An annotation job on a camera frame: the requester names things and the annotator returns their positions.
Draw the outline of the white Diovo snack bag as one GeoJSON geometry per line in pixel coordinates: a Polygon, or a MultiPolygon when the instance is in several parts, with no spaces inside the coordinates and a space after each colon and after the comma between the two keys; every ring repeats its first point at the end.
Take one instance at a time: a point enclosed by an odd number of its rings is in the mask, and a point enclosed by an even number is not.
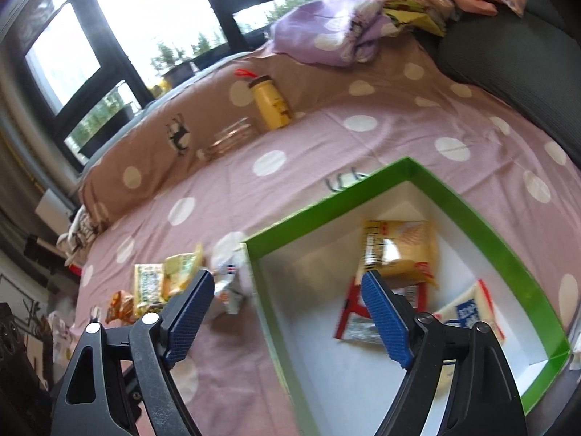
{"type": "Polygon", "coordinates": [[[210,259],[214,278],[214,296],[204,321],[211,322],[222,315],[237,315],[245,300],[241,282],[244,254],[240,245],[234,248],[216,248],[210,259]]]}

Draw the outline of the black framed window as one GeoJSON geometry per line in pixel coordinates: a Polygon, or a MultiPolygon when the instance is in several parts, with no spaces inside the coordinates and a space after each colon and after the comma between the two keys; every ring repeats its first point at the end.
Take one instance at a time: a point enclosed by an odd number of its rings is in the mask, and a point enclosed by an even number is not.
{"type": "Polygon", "coordinates": [[[264,43],[312,0],[12,0],[1,49],[41,132],[72,168],[82,121],[134,116],[217,61],[264,43]]]}

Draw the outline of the white blue cracker bag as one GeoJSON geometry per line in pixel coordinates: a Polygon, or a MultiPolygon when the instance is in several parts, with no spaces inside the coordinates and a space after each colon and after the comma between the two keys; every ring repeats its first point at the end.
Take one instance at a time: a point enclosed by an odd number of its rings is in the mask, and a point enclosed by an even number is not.
{"type": "Polygon", "coordinates": [[[472,329],[477,322],[484,322],[491,327],[497,340],[504,343],[505,335],[498,326],[491,294],[482,279],[440,308],[434,316],[444,325],[462,329],[472,329]]]}

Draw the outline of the grey sofa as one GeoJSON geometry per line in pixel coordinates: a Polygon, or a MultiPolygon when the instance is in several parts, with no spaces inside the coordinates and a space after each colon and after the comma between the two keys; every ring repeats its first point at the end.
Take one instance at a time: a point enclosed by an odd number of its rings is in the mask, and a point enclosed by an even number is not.
{"type": "Polygon", "coordinates": [[[445,75],[501,98],[579,164],[578,0],[527,0],[523,17],[464,16],[424,48],[445,75]]]}

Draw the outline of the red orange snack bag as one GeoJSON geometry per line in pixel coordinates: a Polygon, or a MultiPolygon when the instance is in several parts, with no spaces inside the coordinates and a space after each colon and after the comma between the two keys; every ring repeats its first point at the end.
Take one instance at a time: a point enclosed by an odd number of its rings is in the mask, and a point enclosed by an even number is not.
{"type": "MultiPolygon", "coordinates": [[[[393,289],[404,296],[416,312],[426,311],[427,285],[423,282],[393,289]]],[[[361,298],[361,285],[353,279],[350,283],[344,308],[334,335],[348,343],[365,343],[381,346],[382,340],[361,298]]]]}

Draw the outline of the clear plastic water bottle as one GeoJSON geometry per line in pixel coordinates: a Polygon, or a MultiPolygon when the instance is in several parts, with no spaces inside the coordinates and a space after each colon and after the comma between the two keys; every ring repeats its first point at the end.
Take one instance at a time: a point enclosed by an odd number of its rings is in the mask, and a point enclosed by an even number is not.
{"type": "Polygon", "coordinates": [[[212,144],[200,148],[197,158],[203,162],[215,161],[238,150],[259,136],[259,131],[251,118],[243,117],[221,130],[212,144]]]}

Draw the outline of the brown polka dot bolster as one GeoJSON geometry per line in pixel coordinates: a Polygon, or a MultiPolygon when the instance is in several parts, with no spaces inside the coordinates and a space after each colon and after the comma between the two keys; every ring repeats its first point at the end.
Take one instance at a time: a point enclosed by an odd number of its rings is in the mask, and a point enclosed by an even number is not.
{"type": "Polygon", "coordinates": [[[81,217],[107,230],[199,170],[197,151],[243,118],[256,132],[267,132],[248,83],[234,75],[237,69],[270,76],[296,119],[331,109],[339,100],[359,107],[377,94],[390,101],[385,90],[426,88],[429,75],[439,72],[412,36],[383,40],[372,61],[349,67],[304,64],[269,46],[227,60],[149,107],[106,145],[84,172],[81,217]]]}

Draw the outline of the white black crumpled cloth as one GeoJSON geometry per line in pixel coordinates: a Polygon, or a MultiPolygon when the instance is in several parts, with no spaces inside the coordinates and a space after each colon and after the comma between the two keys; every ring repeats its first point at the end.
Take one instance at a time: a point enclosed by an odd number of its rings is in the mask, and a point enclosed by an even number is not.
{"type": "Polygon", "coordinates": [[[106,222],[79,208],[69,229],[56,241],[56,248],[65,256],[65,265],[83,267],[97,236],[104,232],[106,222]]]}

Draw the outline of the pink polka dot sheet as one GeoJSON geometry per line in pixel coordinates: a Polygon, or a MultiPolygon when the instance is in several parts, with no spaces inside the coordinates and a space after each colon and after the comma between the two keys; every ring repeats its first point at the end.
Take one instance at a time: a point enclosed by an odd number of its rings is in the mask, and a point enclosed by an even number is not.
{"type": "MultiPolygon", "coordinates": [[[[359,107],[339,100],[259,135],[115,222],[84,265],[75,329],[134,287],[134,266],[203,245],[245,244],[403,158],[417,162],[484,219],[522,261],[567,328],[580,293],[580,174],[555,141],[503,101],[431,74],[359,107]]],[[[275,367],[252,276],[237,315],[205,322],[173,376],[206,435],[303,435],[275,367]]]]}

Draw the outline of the orange mushroom snack bag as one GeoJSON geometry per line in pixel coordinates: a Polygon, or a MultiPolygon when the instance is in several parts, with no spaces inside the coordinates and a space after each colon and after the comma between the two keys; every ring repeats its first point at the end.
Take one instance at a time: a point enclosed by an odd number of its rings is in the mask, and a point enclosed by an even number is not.
{"type": "Polygon", "coordinates": [[[106,312],[105,323],[109,324],[113,321],[119,321],[123,325],[134,324],[135,317],[133,308],[134,297],[131,293],[124,290],[113,293],[106,312]]]}

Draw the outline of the yellow green corn snack bag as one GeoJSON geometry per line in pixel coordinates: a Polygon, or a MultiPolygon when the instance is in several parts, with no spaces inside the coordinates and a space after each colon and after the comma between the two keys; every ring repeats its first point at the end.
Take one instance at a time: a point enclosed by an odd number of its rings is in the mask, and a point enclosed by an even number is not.
{"type": "Polygon", "coordinates": [[[187,288],[196,272],[204,265],[203,245],[197,243],[187,253],[167,257],[163,263],[163,298],[171,299],[187,288]]]}

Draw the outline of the black planter box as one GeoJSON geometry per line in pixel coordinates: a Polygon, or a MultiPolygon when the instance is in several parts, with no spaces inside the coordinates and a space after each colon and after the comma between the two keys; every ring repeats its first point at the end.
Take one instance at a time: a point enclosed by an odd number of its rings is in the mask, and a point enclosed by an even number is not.
{"type": "Polygon", "coordinates": [[[101,147],[134,117],[130,104],[122,106],[107,121],[82,121],[80,128],[82,135],[79,139],[79,154],[91,158],[101,147]]]}

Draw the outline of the yellow rice cracker bag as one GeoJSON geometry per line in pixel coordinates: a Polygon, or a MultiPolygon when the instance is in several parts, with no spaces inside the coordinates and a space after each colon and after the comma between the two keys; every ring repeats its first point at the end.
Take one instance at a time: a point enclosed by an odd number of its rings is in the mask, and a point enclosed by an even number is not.
{"type": "Polygon", "coordinates": [[[423,282],[439,288],[435,276],[439,253],[432,222],[369,219],[362,226],[361,247],[357,283],[375,270],[402,286],[423,282]]]}

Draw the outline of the yellow patterned cloth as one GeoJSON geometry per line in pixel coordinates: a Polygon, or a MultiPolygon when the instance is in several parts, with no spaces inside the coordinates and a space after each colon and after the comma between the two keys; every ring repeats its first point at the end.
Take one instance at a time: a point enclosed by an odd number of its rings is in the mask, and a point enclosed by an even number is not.
{"type": "Polygon", "coordinates": [[[389,17],[398,29],[420,29],[434,36],[446,36],[446,22],[430,11],[408,11],[383,7],[383,14],[389,17]]]}

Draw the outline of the green cardboard box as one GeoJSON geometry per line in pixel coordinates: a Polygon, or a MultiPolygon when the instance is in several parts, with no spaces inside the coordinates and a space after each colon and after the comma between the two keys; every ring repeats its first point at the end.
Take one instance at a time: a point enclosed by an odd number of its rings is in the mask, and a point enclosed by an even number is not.
{"type": "Polygon", "coordinates": [[[437,176],[396,161],[245,244],[260,319],[303,435],[371,435],[403,381],[362,300],[379,272],[443,322],[484,320],[525,413],[569,353],[564,329],[518,256],[437,176]]]}

